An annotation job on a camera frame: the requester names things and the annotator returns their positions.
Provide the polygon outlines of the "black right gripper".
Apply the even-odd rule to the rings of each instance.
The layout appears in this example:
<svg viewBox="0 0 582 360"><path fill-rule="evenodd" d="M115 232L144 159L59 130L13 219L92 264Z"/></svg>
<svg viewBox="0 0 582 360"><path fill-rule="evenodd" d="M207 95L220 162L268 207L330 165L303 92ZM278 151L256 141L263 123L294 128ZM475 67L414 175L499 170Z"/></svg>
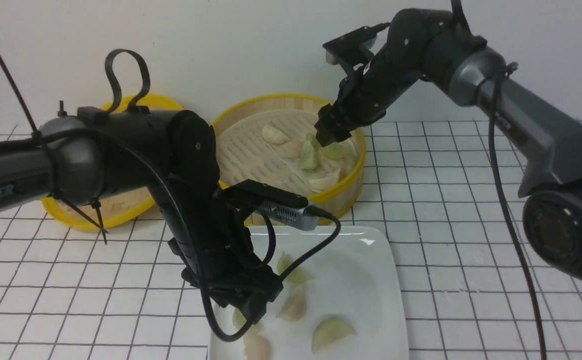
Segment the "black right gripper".
<svg viewBox="0 0 582 360"><path fill-rule="evenodd" d="M387 109L422 77L396 49L381 48L356 76L354 86L318 110L314 125L323 147L346 141L355 129L382 119Z"/></svg>

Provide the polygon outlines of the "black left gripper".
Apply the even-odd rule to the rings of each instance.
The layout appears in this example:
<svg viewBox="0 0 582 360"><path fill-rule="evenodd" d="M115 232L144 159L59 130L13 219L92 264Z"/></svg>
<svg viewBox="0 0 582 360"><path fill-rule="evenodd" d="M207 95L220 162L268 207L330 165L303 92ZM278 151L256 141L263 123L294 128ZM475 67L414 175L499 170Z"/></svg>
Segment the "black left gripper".
<svg viewBox="0 0 582 360"><path fill-rule="evenodd" d="M218 183L193 187L174 177L167 182L172 194L156 183L150 194L173 235L170 248L185 263L184 280L205 289L218 305L238 308L248 321L260 322L282 290L269 265L275 237L269 237L269 249L260 258L239 209Z"/></svg>

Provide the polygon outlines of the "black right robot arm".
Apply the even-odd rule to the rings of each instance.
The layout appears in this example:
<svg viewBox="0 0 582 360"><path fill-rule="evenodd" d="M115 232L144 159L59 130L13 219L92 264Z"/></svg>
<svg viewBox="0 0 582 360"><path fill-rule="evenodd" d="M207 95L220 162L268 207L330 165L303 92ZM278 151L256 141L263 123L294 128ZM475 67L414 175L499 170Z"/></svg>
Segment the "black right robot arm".
<svg viewBox="0 0 582 360"><path fill-rule="evenodd" d="M459 0L451 11L400 10L323 44L346 78L318 112L322 146L382 119L405 91L428 81L460 107L477 107L526 158L518 196L524 234L547 264L582 281L582 124L509 75L514 63L472 34Z"/></svg>

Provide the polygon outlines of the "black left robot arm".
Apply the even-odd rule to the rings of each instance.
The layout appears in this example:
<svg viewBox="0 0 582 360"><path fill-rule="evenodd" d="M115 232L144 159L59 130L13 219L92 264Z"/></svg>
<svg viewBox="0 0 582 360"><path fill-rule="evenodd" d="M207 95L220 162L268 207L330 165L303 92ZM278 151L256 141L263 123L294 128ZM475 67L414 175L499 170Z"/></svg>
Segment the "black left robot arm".
<svg viewBox="0 0 582 360"><path fill-rule="evenodd" d="M48 197L81 207L141 188L204 309L230 305L259 321L283 287L244 222L271 191L252 180L221 189L214 129L195 112L83 107L27 139L0 141L0 212Z"/></svg>

